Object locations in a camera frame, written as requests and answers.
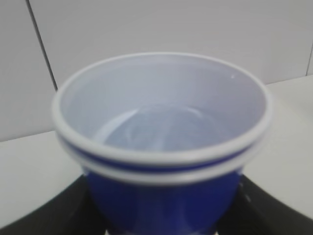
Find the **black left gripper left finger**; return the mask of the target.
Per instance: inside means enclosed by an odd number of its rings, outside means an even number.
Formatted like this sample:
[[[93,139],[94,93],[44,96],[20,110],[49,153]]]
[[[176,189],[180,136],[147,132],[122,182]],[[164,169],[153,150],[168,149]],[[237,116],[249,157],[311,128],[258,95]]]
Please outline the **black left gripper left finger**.
[[[84,176],[49,202],[1,228],[2,235],[104,235],[106,222],[94,205]]]

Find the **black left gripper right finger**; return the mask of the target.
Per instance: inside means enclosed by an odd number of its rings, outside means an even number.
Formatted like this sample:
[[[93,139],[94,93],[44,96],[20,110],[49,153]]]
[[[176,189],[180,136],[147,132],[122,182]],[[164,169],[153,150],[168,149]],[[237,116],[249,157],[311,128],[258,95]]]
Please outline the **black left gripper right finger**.
[[[312,235],[313,220],[281,203],[246,176],[217,223],[220,235]]]

